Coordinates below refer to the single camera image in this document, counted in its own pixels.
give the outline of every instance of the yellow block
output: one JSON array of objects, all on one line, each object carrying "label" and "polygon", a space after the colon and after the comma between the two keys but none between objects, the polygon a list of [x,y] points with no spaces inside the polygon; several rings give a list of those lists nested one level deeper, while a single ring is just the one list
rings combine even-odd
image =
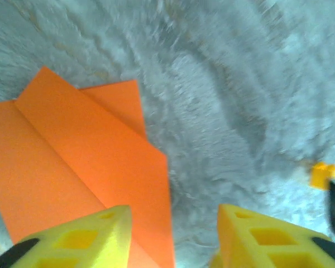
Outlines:
[{"label": "yellow block", "polygon": [[126,268],[131,228],[129,206],[64,223],[20,241],[40,240],[12,268]]},{"label": "yellow block", "polygon": [[329,181],[335,179],[335,165],[319,162],[312,167],[310,186],[328,190]]},{"label": "yellow block", "polygon": [[288,222],[220,205],[217,229],[221,248],[210,268],[335,268],[335,260],[311,240],[330,241],[327,236]]}]

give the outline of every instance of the orange paper airplane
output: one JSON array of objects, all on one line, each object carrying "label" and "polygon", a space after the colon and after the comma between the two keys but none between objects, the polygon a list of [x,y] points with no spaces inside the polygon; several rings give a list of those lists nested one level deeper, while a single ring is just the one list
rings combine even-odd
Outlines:
[{"label": "orange paper airplane", "polygon": [[0,212],[14,243],[122,204],[128,267],[175,267],[167,161],[146,140],[136,81],[77,90],[43,67],[0,103]]}]

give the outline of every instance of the folded orange paper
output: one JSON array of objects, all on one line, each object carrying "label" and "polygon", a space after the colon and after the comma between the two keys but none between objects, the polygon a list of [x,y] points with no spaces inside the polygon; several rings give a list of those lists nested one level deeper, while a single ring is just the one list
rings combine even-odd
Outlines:
[{"label": "folded orange paper", "polygon": [[145,136],[135,81],[77,90],[42,68],[0,103],[0,212],[13,242],[128,204],[128,267],[174,267],[167,161]]}]

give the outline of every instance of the small yellow toy piece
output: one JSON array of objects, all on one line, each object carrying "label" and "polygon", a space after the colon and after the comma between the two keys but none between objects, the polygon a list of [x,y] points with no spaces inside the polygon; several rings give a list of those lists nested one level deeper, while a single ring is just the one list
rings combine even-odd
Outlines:
[{"label": "small yellow toy piece", "polygon": [[218,211],[220,252],[210,268],[335,268],[335,260],[318,247],[318,232],[234,205]]},{"label": "small yellow toy piece", "polygon": [[335,165],[319,162],[312,167],[310,186],[329,190],[329,181],[335,179]]},{"label": "small yellow toy piece", "polygon": [[131,228],[129,206],[103,210],[26,237],[39,241],[11,268],[126,268]]}]

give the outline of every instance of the yellow plastic piece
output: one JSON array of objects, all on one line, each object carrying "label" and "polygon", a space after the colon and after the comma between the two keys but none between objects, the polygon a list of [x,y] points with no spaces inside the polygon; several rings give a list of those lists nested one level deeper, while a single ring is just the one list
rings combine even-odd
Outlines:
[{"label": "yellow plastic piece", "polygon": [[125,205],[64,223],[20,241],[40,239],[12,268],[126,268],[131,228]]},{"label": "yellow plastic piece", "polygon": [[335,179],[335,165],[319,162],[312,167],[310,186],[329,190],[329,181]]},{"label": "yellow plastic piece", "polygon": [[311,240],[327,236],[234,205],[218,211],[220,252],[210,268],[335,268]]}]

